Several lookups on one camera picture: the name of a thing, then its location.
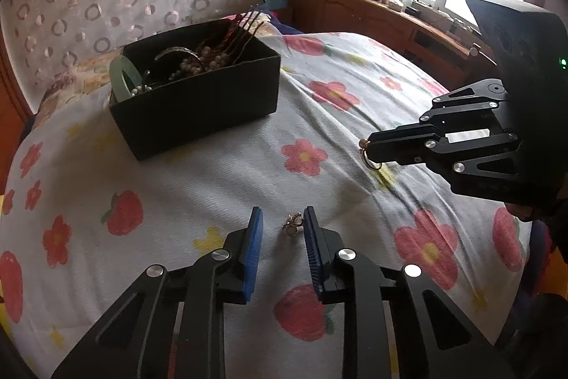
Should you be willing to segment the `black cardboard box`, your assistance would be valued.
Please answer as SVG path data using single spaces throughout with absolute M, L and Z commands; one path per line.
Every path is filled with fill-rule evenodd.
M 233 63 L 224 49 L 235 19 L 178 28 L 124 48 L 143 92 L 110 111 L 126 144 L 143 161 L 214 133 L 275 113 L 281 57 L 255 36 Z

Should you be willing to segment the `small flower earring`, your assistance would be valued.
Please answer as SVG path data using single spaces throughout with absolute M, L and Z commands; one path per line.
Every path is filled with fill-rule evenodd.
M 282 232 L 286 237 L 293 237 L 303 230 L 303 216 L 301 212 L 289 215 L 282 225 Z

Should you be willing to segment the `floral strawberry bed sheet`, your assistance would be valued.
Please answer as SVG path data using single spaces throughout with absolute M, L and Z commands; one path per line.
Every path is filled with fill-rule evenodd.
M 1 215 L 1 319 L 23 360 L 51 375 L 149 266 L 178 269 L 264 213 L 251 302 L 225 310 L 231 378 L 337 378 L 343 311 L 323 307 L 302 238 L 307 206 L 379 265 L 421 266 L 496 341 L 518 291 L 530 228 L 491 201 L 453 194 L 423 166 L 366 169 L 364 136 L 415 122 L 443 87 L 359 34 L 271 37 L 277 111 L 139 162 L 110 109 L 110 83 L 21 143 Z

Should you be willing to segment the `wooden headboard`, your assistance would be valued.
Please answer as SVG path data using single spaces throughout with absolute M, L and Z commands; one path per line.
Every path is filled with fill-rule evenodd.
M 32 112 L 15 79 L 4 38 L 1 38 L 0 72 L 0 168 L 1 193 L 4 193 L 13 156 L 32 117 Z

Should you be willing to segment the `wooden side cabinet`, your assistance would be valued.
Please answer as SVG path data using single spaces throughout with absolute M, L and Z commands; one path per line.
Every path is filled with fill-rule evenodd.
M 303 33 L 363 34 L 418 65 L 448 90 L 499 77 L 478 42 L 473 53 L 425 22 L 373 0 L 289 0 L 280 16 Z

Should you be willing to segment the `floral pillow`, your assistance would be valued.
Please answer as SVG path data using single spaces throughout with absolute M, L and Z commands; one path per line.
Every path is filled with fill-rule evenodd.
M 256 38 L 281 36 L 276 28 L 275 18 L 269 13 L 263 12 L 259 17 L 259 22 L 261 25 L 256 31 Z M 60 73 L 52 86 L 46 91 L 42 103 L 40 103 L 33 128 L 45 124 L 53 113 L 62 110 L 66 105 L 75 103 L 105 86 L 110 81 L 110 63 L 121 52 L 122 47 L 110 53 L 80 61 L 79 64 L 70 67 L 68 71 Z

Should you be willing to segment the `pale green jade bangle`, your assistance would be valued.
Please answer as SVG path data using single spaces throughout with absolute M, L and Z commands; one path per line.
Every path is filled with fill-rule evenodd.
M 114 57 L 109 73 L 116 102 L 121 103 L 143 92 L 142 76 L 128 57 Z

